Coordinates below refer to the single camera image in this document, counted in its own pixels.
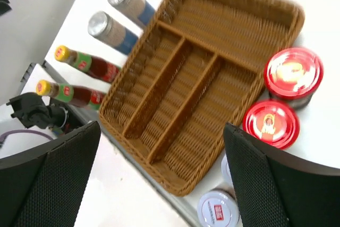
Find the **white-lid sauce jar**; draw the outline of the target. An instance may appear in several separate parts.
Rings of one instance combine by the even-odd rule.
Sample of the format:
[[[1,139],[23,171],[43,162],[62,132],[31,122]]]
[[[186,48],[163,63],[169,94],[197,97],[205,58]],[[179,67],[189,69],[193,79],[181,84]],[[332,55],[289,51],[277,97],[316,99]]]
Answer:
[[[221,161],[221,173],[222,173],[224,181],[227,182],[230,186],[233,186],[233,181],[232,181],[226,154],[224,154],[224,157]]]
[[[205,227],[235,227],[240,214],[234,198],[226,191],[215,189],[201,196],[197,205],[199,222]]]

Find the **silver-lid spice shaker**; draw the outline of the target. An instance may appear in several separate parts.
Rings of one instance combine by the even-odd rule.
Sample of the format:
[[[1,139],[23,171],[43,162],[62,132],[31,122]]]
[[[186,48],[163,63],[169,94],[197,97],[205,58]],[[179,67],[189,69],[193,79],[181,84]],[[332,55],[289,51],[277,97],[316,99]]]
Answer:
[[[146,0],[107,1],[114,9],[122,13],[141,29],[145,29],[155,13],[155,9]]]
[[[88,34],[116,51],[129,55],[139,37],[104,11],[98,11],[88,21]]]

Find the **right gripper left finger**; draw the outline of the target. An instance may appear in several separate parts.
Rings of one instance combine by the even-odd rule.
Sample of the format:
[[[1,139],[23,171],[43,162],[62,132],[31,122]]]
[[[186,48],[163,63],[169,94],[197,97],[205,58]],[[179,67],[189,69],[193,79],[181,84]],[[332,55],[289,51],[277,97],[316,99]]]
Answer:
[[[74,226],[100,136],[93,121],[1,158],[1,226]]]

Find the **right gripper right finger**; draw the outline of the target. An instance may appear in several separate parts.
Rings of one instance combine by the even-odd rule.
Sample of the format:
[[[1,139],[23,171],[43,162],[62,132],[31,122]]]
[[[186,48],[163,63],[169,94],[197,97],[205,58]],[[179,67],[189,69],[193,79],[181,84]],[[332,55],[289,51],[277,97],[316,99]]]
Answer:
[[[339,169],[227,123],[223,138],[243,226],[339,226]]]

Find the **red-lid sauce jar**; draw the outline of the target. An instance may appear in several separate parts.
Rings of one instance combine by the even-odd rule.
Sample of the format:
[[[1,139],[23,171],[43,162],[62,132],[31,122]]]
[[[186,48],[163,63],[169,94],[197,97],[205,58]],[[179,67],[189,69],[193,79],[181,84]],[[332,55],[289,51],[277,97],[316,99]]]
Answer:
[[[287,149],[299,136],[300,121],[295,110],[287,104],[278,100],[262,100],[247,110],[242,128],[267,144]]]
[[[298,110],[309,104],[324,76],[320,57],[306,48],[287,48],[276,53],[263,71],[269,97]]]

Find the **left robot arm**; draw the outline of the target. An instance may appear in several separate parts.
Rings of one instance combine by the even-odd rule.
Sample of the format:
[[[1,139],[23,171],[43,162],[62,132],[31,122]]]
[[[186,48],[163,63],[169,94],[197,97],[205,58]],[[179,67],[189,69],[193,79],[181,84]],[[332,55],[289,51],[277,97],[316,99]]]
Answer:
[[[49,129],[59,137],[83,126],[67,104],[53,98],[45,104],[43,97],[33,92],[11,98],[6,106],[13,110],[10,116],[18,119],[27,129]]]

